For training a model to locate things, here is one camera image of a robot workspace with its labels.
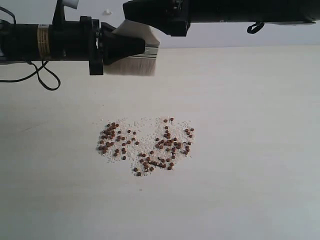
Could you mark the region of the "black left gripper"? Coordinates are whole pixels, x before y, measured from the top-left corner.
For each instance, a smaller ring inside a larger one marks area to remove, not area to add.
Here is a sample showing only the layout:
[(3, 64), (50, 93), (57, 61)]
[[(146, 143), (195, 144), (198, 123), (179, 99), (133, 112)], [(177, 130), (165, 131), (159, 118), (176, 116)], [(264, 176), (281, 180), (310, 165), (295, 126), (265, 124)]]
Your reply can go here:
[(80, 23), (83, 25), (87, 42), (90, 76), (102, 76), (103, 64), (109, 66), (116, 61), (142, 54), (145, 51), (146, 41), (138, 36), (134, 30), (134, 23), (131, 21), (124, 21), (118, 27), (102, 22), (100, 28), (98, 19), (81, 16)]

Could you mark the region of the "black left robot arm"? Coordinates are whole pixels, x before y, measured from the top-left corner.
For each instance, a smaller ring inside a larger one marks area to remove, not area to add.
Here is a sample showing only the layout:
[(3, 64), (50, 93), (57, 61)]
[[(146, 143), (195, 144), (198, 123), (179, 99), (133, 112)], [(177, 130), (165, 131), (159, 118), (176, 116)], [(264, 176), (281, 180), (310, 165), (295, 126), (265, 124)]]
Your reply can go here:
[(89, 74), (101, 76), (104, 66), (141, 54), (145, 41), (112, 33), (107, 23), (89, 16), (60, 24), (0, 24), (0, 62), (88, 62)]

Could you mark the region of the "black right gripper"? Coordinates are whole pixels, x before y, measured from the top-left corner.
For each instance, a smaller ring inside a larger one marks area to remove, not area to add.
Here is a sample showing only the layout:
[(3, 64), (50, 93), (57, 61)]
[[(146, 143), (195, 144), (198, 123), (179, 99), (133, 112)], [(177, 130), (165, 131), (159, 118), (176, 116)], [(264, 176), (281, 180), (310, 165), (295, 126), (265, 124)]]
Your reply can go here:
[(188, 0), (130, 0), (122, 5), (127, 20), (171, 37), (185, 37), (191, 25)]

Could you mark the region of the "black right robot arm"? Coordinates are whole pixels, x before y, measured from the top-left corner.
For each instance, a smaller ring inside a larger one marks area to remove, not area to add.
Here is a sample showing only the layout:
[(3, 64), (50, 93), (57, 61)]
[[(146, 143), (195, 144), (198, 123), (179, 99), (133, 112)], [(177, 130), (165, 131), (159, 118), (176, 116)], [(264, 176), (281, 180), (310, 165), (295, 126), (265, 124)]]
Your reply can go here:
[(192, 23), (251, 23), (247, 33), (256, 34), (265, 24), (313, 25), (320, 19), (318, 0), (130, 0), (122, 9), (125, 19), (171, 37), (185, 37)]

